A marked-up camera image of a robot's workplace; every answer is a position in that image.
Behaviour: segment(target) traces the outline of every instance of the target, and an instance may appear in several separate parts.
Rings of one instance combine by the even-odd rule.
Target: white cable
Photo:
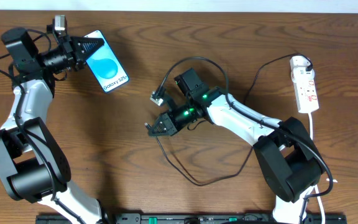
[[[316,192],[316,194],[319,193],[317,184],[314,186],[314,191]],[[324,212],[323,202],[321,201],[320,196],[317,197],[317,201],[318,201],[318,206],[320,207],[320,212],[321,212],[321,224],[325,224],[326,223],[326,214]]]
[[[311,140],[313,140],[313,119],[311,118],[311,113],[308,113],[309,115],[309,134]]]
[[[313,140],[313,119],[311,117],[311,113],[308,113],[308,115],[309,115],[309,133],[310,133],[311,140]],[[316,192],[316,194],[319,193],[317,184],[314,186],[314,191]],[[323,202],[321,201],[320,196],[317,196],[317,201],[318,201],[318,206],[320,207],[320,212],[321,212],[321,224],[325,224],[326,223],[326,214],[324,212]]]

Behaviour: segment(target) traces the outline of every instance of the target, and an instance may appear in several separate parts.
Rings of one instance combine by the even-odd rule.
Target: blue circle on phone screen
[[[91,63],[93,64],[93,73],[102,78],[110,79],[117,75],[118,66],[115,61],[111,59],[93,60]]]

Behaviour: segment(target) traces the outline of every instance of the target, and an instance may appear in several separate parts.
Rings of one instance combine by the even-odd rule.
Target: black cable
[[[268,65],[268,64],[270,64],[270,63],[272,63],[272,62],[275,62],[275,61],[277,61],[277,60],[283,59],[283,58],[285,58],[285,57],[291,57],[291,56],[293,57],[293,56],[297,56],[297,55],[303,56],[304,58],[306,58],[306,59],[309,61],[310,65],[308,66],[308,68],[306,69],[306,71],[308,71],[308,70],[310,71],[310,70],[313,68],[313,64],[311,63],[310,59],[308,59],[307,57],[305,57],[305,56],[302,55],[302,54],[296,53],[296,54],[285,55],[285,56],[282,56],[282,57],[280,57],[280,58],[277,58],[277,59],[275,59],[275,60],[272,60],[272,61],[270,61],[270,62],[265,63],[265,64],[258,70],[257,75],[259,74],[260,70],[261,70],[264,66],[266,66],[266,65]],[[157,90],[159,90],[159,89],[162,88],[163,84],[165,83],[165,80],[168,78],[168,76],[169,76],[170,72],[173,70],[173,68],[175,68],[177,65],[179,65],[180,63],[182,63],[182,62],[184,62],[184,61],[186,61],[186,60],[193,60],[193,59],[204,60],[204,61],[207,61],[207,62],[209,62],[209,63],[212,63],[213,65],[215,65],[215,67],[217,67],[217,68],[221,71],[221,73],[224,75],[224,78],[225,78],[225,80],[226,80],[226,94],[225,94],[226,101],[227,101],[228,105],[229,105],[232,109],[234,109],[236,112],[240,113],[241,115],[245,116],[246,118],[249,118],[249,119],[255,121],[256,123],[258,123],[258,124],[260,124],[260,125],[262,125],[262,126],[265,126],[265,127],[267,127],[267,128],[271,128],[271,129],[273,129],[274,131],[277,131],[278,133],[280,133],[280,134],[286,136],[287,138],[289,138],[289,139],[291,139],[291,140],[297,142],[298,144],[301,144],[301,145],[304,146],[307,150],[309,150],[310,153],[313,154],[314,158],[322,165],[323,169],[327,172],[328,179],[329,179],[328,188],[327,188],[324,192],[321,192],[321,193],[319,193],[319,194],[310,194],[310,195],[306,195],[306,196],[304,197],[304,202],[303,202],[303,207],[304,207],[304,208],[302,209],[301,214],[300,214],[300,219],[302,219],[303,212],[304,212],[304,210],[306,209],[305,207],[306,207],[306,203],[307,203],[308,199],[311,198],[311,197],[324,196],[324,195],[330,193],[330,191],[332,191],[333,185],[334,185],[334,181],[333,181],[334,179],[333,179],[332,173],[331,173],[331,171],[329,170],[327,164],[323,161],[323,159],[322,159],[321,157],[319,157],[319,156],[317,155],[317,153],[314,152],[314,150],[318,151],[317,148],[316,148],[316,146],[312,145],[312,147],[313,147],[313,149],[314,149],[314,150],[312,150],[312,149],[310,148],[310,146],[309,146],[307,143],[305,143],[306,141],[305,141],[304,139],[302,139],[302,138],[300,138],[300,137],[298,137],[298,136],[295,136],[294,134],[291,134],[291,133],[289,133],[289,132],[287,132],[287,131],[284,131],[284,130],[282,130],[282,129],[280,129],[280,128],[277,128],[277,127],[275,127],[275,126],[272,126],[271,124],[264,123],[263,120],[258,120],[258,119],[256,119],[256,118],[252,117],[251,115],[248,115],[248,114],[242,112],[241,110],[239,110],[239,109],[234,105],[234,102],[236,102],[236,101],[231,102],[231,101],[229,100],[229,78],[227,77],[227,73],[226,73],[226,72],[223,70],[223,68],[220,67],[217,63],[215,63],[214,61],[212,61],[212,60],[210,60],[210,59],[208,59],[208,58],[199,57],[199,56],[187,57],[187,58],[184,58],[184,59],[180,60],[179,62],[175,63],[175,64],[169,69],[169,71],[168,71],[167,74],[165,75],[165,77],[164,77],[164,79],[163,79],[161,85],[159,86],[159,88],[158,88]],[[252,84],[250,90],[251,90],[252,87],[255,85],[256,79],[257,79],[257,76],[255,77],[254,83]],[[158,140],[157,137],[156,137],[156,139],[157,139],[158,144],[159,144],[160,147],[162,148],[161,143],[159,142],[159,140]],[[176,169],[183,175],[183,173],[182,173],[177,167],[174,166],[174,168],[176,168]]]
[[[194,185],[196,185],[196,186],[198,186],[198,187],[207,186],[207,185],[209,185],[209,184],[216,183],[216,182],[218,182],[218,181],[220,181],[220,180],[226,180],[226,179],[230,179],[230,178],[233,178],[233,177],[237,177],[237,176],[241,173],[241,171],[243,170],[243,168],[246,166],[246,163],[247,163],[247,161],[248,161],[248,159],[249,159],[249,157],[250,157],[250,155],[251,155],[251,152],[252,152],[252,150],[253,150],[253,147],[251,147],[251,149],[249,150],[248,155],[247,155],[245,161],[242,163],[240,169],[239,169],[235,174],[218,177],[217,179],[214,179],[214,180],[212,180],[212,181],[210,181],[210,182],[203,183],[203,184],[199,184],[199,183],[196,183],[196,182],[192,181],[190,178],[188,178],[177,166],[175,166],[175,165],[171,162],[171,160],[170,160],[170,159],[168,158],[168,156],[167,156],[167,153],[165,153],[165,150],[164,150],[164,148],[162,147],[161,142],[160,142],[160,140],[158,139],[158,137],[155,137],[155,139],[157,140],[157,143],[158,143],[158,145],[159,145],[160,148],[161,148],[162,154],[164,155],[164,157],[165,157],[165,159],[168,161],[168,163],[171,164],[171,166],[172,166],[173,168],[175,168],[186,180],[188,180],[190,183],[192,183],[192,184],[194,184]]]
[[[299,54],[299,53],[295,53],[295,54],[289,54],[289,55],[285,55],[285,56],[282,56],[282,57],[279,57],[279,58],[276,58],[274,60],[271,60],[267,63],[264,63],[259,69],[258,69],[258,72],[256,73],[255,75],[255,78],[254,78],[254,82],[252,83],[251,87],[249,88],[248,92],[246,93],[246,96],[244,97],[244,100],[242,101],[242,103],[245,105],[246,104],[246,101],[247,101],[247,98],[249,96],[249,93],[251,92],[252,88],[254,87],[255,83],[256,83],[256,80],[258,79],[258,75],[259,75],[259,72],[261,71],[261,69],[263,69],[266,65],[270,64],[270,63],[273,63],[273,62],[276,62],[278,60],[281,60],[283,58],[286,58],[286,57],[294,57],[294,56],[302,56],[304,57],[309,63],[310,65],[307,66],[306,68],[306,71],[311,71],[313,69],[313,64],[311,63],[311,60],[308,59],[306,56],[304,56],[303,54]]]
[[[74,218],[77,220],[77,222],[79,222],[80,224],[86,224],[86,223],[84,222],[84,220],[82,220],[82,218],[81,218],[79,215],[75,214],[73,211],[71,211],[69,208],[67,208],[66,205],[64,205],[63,203],[61,203],[61,202],[59,201],[59,199],[56,199],[56,200],[55,200],[55,204],[56,204],[57,206],[59,206],[60,208],[62,208],[62,209],[63,209],[65,212],[67,212],[69,215],[71,215],[72,217],[74,217]]]
[[[198,123],[196,124],[196,126],[194,126],[194,128],[190,128],[190,125],[191,125],[191,124],[187,124],[187,130],[189,130],[189,131],[194,131],[199,124],[201,124],[201,123],[203,123],[203,122],[205,122],[205,121],[206,121],[206,120],[202,120],[202,121],[198,122]]]
[[[24,99],[24,97],[22,97],[24,95],[25,94],[23,94],[23,93],[21,94],[21,96],[19,98],[19,102],[20,102],[21,98]],[[18,107],[16,108],[16,112],[14,113],[16,126],[19,128],[20,133],[22,133],[23,136],[25,137],[25,139],[29,142],[32,149],[40,156],[41,161],[45,164],[45,167],[47,168],[47,171],[48,171],[48,174],[50,177],[50,181],[51,181],[51,185],[52,185],[52,197],[50,198],[50,200],[54,201],[56,198],[56,184],[55,184],[55,178],[53,177],[53,173],[52,173],[52,167],[50,166],[49,162],[47,162],[44,154],[41,152],[41,150],[38,148],[38,146],[35,144],[35,142],[33,142],[33,140],[30,138],[29,135],[36,138],[36,140],[40,141],[42,144],[46,145],[47,147],[48,147],[48,144],[43,139],[41,139],[38,135],[30,132],[29,130],[25,130],[22,127],[22,125],[19,124],[20,117],[19,117],[19,115],[17,115],[19,113],[18,108],[19,108],[19,104],[18,104]]]
[[[56,77],[53,76],[55,81],[62,82],[62,81],[65,81],[67,79],[67,72],[66,72],[66,70],[64,70],[64,71],[65,71],[65,76],[63,78],[56,78]]]
[[[41,37],[43,37],[43,36],[44,36],[44,33],[41,34],[41,35],[39,35],[38,37],[36,37],[36,38],[33,39],[32,41],[35,42],[35,41],[39,40]],[[50,43],[50,39],[49,39],[48,36],[47,36],[47,38],[48,38],[48,40],[49,40],[49,48],[48,48],[48,50],[50,50],[50,48],[51,48],[51,43]],[[0,56],[0,59],[6,58],[6,57],[8,57],[8,56],[10,56],[10,54],[2,55],[2,56]],[[15,85],[19,85],[19,82],[17,82],[17,80],[12,79],[12,78],[11,78],[11,75],[8,74],[7,72],[5,72],[5,71],[3,71],[3,70],[0,69],[0,73],[4,74],[4,75],[7,76],[8,78],[10,78],[10,79],[15,83]]]
[[[36,34],[40,34],[41,36],[44,36],[46,39],[48,39],[48,42],[49,42],[49,47],[48,47],[48,50],[46,52],[43,53],[43,55],[47,54],[48,52],[50,52],[50,49],[52,47],[52,42],[50,41],[49,37],[48,37],[48,34],[47,33],[44,33],[44,32],[41,32],[41,31],[38,31],[38,30],[33,30],[33,29],[27,29],[28,32],[34,32]],[[36,37],[33,41],[36,41],[38,39],[40,39],[41,37]]]
[[[157,88],[157,90],[156,90],[155,93],[154,93],[155,96],[158,96],[158,95],[160,94],[160,91],[161,91],[161,89],[163,88],[165,81],[167,81],[167,78],[168,78],[169,74],[171,73],[171,71],[172,71],[177,65],[179,65],[179,64],[181,64],[182,62],[185,62],[185,61],[187,61],[187,60],[204,60],[204,61],[207,61],[207,62],[212,63],[213,65],[219,67],[218,64],[216,64],[215,62],[213,62],[213,61],[211,61],[210,59],[205,58],[205,57],[192,56],[192,57],[184,58],[184,59],[180,60],[179,62],[175,63],[174,65],[172,65],[172,67],[167,71],[167,74],[165,74],[165,77],[164,77],[164,79],[162,80],[160,86]]]

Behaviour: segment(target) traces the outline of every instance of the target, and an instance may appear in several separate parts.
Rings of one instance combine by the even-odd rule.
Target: power outlet
[[[306,71],[309,64],[303,56],[294,56],[290,60],[291,79],[299,113],[311,113],[319,108],[314,70]]]

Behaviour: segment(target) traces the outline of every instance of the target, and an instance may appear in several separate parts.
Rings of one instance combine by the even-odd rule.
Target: power cord
[[[313,140],[313,118],[311,116],[311,113],[308,113],[308,117],[309,117],[309,134],[310,134],[310,139]],[[314,191],[316,192],[316,194],[319,193],[317,184],[314,186]],[[325,224],[326,223],[326,214],[324,212],[324,207],[323,207],[323,201],[321,201],[321,197],[317,196],[317,202],[318,202],[318,206],[320,208],[320,212],[321,212],[321,224]]]
[[[149,124],[147,124],[147,123],[145,123],[145,126],[146,126],[147,129],[150,129],[150,128],[151,128],[151,126],[150,126]],[[177,166],[175,166],[175,165],[171,162],[171,160],[168,158],[167,153],[165,152],[164,148],[162,147],[162,144],[161,144],[160,140],[158,139],[158,137],[155,137],[155,140],[157,140],[157,143],[158,143],[158,145],[159,145],[160,148],[161,148],[162,154],[164,155],[164,157],[165,157],[165,159],[168,161],[168,163],[169,163],[173,168],[175,168],[186,180],[188,180],[190,183],[192,183],[192,184],[194,184],[195,186],[198,186],[198,187],[207,186],[207,185],[209,185],[209,184],[216,183],[216,182],[218,182],[218,181],[220,181],[220,180],[226,180],[226,179],[230,179],[230,178],[233,178],[233,177],[237,177],[237,176],[241,173],[241,171],[243,170],[243,168],[246,166],[246,163],[247,163],[247,161],[248,161],[248,159],[249,159],[249,157],[250,157],[250,155],[251,155],[251,152],[252,152],[252,150],[253,150],[253,147],[251,147],[251,149],[250,149],[249,152],[248,152],[248,155],[247,155],[246,159],[245,159],[244,162],[242,163],[240,169],[239,169],[235,174],[218,177],[217,179],[214,179],[214,180],[212,180],[212,181],[210,181],[210,182],[199,184],[199,183],[196,183],[196,182],[192,181],[192,180],[191,180],[189,177],[187,177],[187,175],[184,174]]]
[[[189,131],[194,131],[194,130],[197,128],[198,125],[204,123],[205,121],[206,121],[206,120],[203,120],[203,121],[198,122],[198,123],[196,124],[196,126],[194,126],[194,128],[190,128],[190,125],[191,125],[191,124],[187,124],[187,130],[189,130]]]
[[[256,84],[256,80],[258,79],[258,76],[259,76],[259,72],[261,71],[261,69],[263,69],[266,65],[270,64],[270,63],[273,63],[273,62],[276,62],[278,60],[281,60],[283,58],[287,58],[287,57],[294,57],[294,56],[302,56],[304,57],[309,63],[310,65],[307,66],[306,68],[306,71],[311,71],[313,69],[313,64],[311,63],[311,60],[308,59],[306,56],[304,56],[303,54],[299,54],[299,53],[295,53],[295,54],[289,54],[289,55],[284,55],[282,57],[279,57],[279,58],[276,58],[274,60],[271,60],[267,63],[264,63],[259,69],[258,69],[258,72],[256,73],[255,75],[255,78],[254,78],[254,82],[252,83],[251,87],[249,88],[249,90],[247,91],[246,93],[246,96],[244,97],[244,100],[242,101],[242,103],[245,105],[246,104],[246,101],[247,101],[247,98],[249,96],[249,93],[251,92],[251,90],[253,89],[253,87],[255,86]]]
[[[275,62],[275,61],[277,61],[277,60],[280,60],[280,59],[283,59],[283,58],[286,58],[286,57],[293,57],[293,56],[296,56],[296,55],[304,56],[304,55],[302,55],[302,54],[290,54],[290,55],[285,55],[285,56],[282,56],[282,57],[280,57],[280,58],[276,58],[275,60],[272,60],[272,61],[267,62],[267,63],[265,63],[264,65],[262,65],[262,66],[259,68],[259,70],[258,70],[258,72],[257,72],[257,74],[256,74],[256,76],[255,76],[254,82],[253,82],[253,84],[252,84],[250,90],[249,90],[248,93],[246,94],[245,100],[246,100],[246,98],[248,97],[248,94],[249,94],[249,92],[251,91],[251,89],[254,87],[254,85],[255,85],[255,83],[256,83],[256,79],[258,78],[258,74],[259,74],[260,70],[261,70],[263,67],[265,67],[266,65],[268,65],[268,64],[270,64],[270,63],[272,63],[272,62]],[[306,71],[310,71],[310,70],[313,68],[313,64],[311,63],[311,61],[310,61],[307,57],[304,56],[304,58],[306,58],[306,59],[309,61],[309,63],[310,63],[310,65],[308,66],[308,68],[306,69]],[[288,139],[291,139],[292,141],[297,142],[298,144],[301,144],[303,147],[305,147],[307,150],[309,150],[310,153],[312,153],[312,155],[314,156],[314,158],[319,162],[319,164],[320,164],[320,165],[323,167],[323,169],[327,172],[327,176],[328,176],[328,179],[329,179],[328,188],[327,188],[324,192],[317,193],[317,194],[310,194],[310,195],[306,195],[306,196],[304,197],[304,201],[303,201],[303,205],[302,205],[302,210],[301,210],[301,214],[300,214],[300,223],[301,223],[301,222],[302,222],[303,212],[305,212],[305,210],[306,210],[306,204],[307,204],[309,198],[327,195],[328,193],[330,193],[330,191],[332,191],[333,185],[334,185],[333,176],[332,176],[332,173],[331,173],[331,171],[329,170],[327,164],[323,161],[323,159],[322,159],[320,156],[317,155],[317,153],[315,153],[315,151],[318,151],[318,150],[317,150],[317,147],[314,146],[314,145],[309,146],[308,143],[306,143],[306,141],[305,141],[304,139],[302,139],[301,137],[298,137],[298,136],[296,136],[296,135],[294,135],[294,134],[289,133],[288,131],[284,131],[284,130],[282,130],[282,129],[280,129],[280,128],[277,128],[277,127],[275,127],[275,126],[272,126],[271,124],[264,123],[263,120],[258,120],[258,119],[256,119],[256,118],[254,118],[253,116],[251,116],[251,115],[249,115],[249,114],[246,114],[246,113],[242,112],[241,110],[239,110],[239,109],[235,106],[235,104],[234,104],[235,101],[230,101],[230,100],[229,100],[229,95],[228,95],[228,94],[229,94],[229,79],[228,79],[228,77],[227,77],[227,73],[226,73],[226,72],[223,70],[223,68],[220,67],[217,63],[215,63],[214,61],[212,61],[212,60],[210,60],[210,59],[208,59],[208,58],[199,57],[199,56],[187,57],[187,58],[184,58],[184,59],[180,60],[179,62],[175,63],[175,64],[168,70],[167,74],[165,75],[164,79],[162,80],[162,83],[161,83],[160,86],[157,88],[157,91],[155,92],[155,94],[158,95],[158,91],[162,90],[163,84],[164,84],[165,81],[167,80],[167,78],[168,78],[170,72],[171,72],[177,65],[179,65],[180,63],[185,62],[185,61],[187,61],[187,60],[194,60],[194,59],[204,60],[204,61],[207,61],[207,62],[209,62],[209,63],[212,63],[215,67],[217,67],[217,68],[221,71],[221,73],[224,75],[224,78],[225,78],[225,80],[226,80],[226,95],[225,95],[225,96],[226,96],[226,101],[227,101],[228,105],[229,105],[232,109],[234,109],[234,110],[235,110],[236,112],[238,112],[239,114],[245,116],[246,118],[248,118],[248,119],[250,119],[250,120],[252,120],[252,121],[255,121],[256,123],[258,123],[258,124],[260,124],[260,125],[262,125],[262,126],[265,126],[265,127],[267,127],[267,128],[270,128],[270,129],[272,129],[272,130],[274,130],[274,131],[276,131],[276,132],[282,134],[283,136],[286,136]]]

